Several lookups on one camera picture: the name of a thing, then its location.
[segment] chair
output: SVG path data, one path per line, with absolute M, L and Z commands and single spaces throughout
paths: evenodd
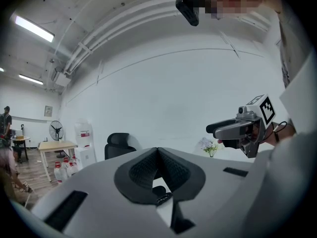
M 128 145 L 128 136 L 129 133 L 113 133 L 108 137 L 105 146 L 105 160 L 136 151 L 135 148 Z

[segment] wooden table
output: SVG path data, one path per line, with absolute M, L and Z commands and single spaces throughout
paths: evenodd
M 26 140 L 30 140 L 30 137 L 26 137 L 26 136 L 25 136 L 23 139 L 16 139 L 16 138 L 12 137 L 11 140 L 13 141 L 13 143 L 14 143 L 15 145 L 16 145 L 16 144 L 19 145 L 20 142 L 23 142 L 25 157 L 26 157 L 26 160 L 28 161 L 29 158 L 28 158 L 28 155 L 27 155 L 27 153 L 26 153 L 25 141 L 26 141 Z
M 48 142 L 41 142 L 39 150 L 41 153 L 42 163 L 45 169 L 46 176 L 48 177 L 49 181 L 52 181 L 48 172 L 48 164 L 46 161 L 45 153 L 46 152 L 53 152 L 58 150 L 68 149 L 69 156 L 71 158 L 72 154 L 70 149 L 76 148 L 77 145 L 70 142 L 70 141 L 48 141 Z

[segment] small plant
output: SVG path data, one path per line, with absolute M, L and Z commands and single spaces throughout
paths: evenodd
M 205 137 L 199 141 L 200 148 L 209 154 L 210 157 L 213 157 L 217 150 L 220 149 L 219 145 L 215 142 L 212 142 L 210 139 Z

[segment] electric fan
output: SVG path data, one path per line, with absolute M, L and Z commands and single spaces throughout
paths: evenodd
M 50 124 L 49 130 L 50 130 L 50 135 L 52 139 L 54 139 L 55 141 L 59 141 L 64 136 L 63 126 L 61 125 L 59 121 L 52 121 Z M 55 151 L 55 152 L 59 153 L 56 155 L 56 157 L 58 158 L 65 157 L 65 154 L 62 154 L 63 151 Z

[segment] ceiling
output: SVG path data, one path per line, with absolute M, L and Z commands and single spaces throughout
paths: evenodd
M 243 15 L 242 24 L 260 32 L 270 27 L 271 11 L 260 7 Z M 54 34 L 51 43 L 14 24 L 16 15 L 35 22 Z M 25 0 L 5 29 L 0 50 L 2 75 L 18 75 L 44 82 L 48 91 L 61 93 L 62 86 L 51 80 L 55 67 L 72 75 L 80 64 L 109 39 L 145 22 L 180 15 L 175 0 Z

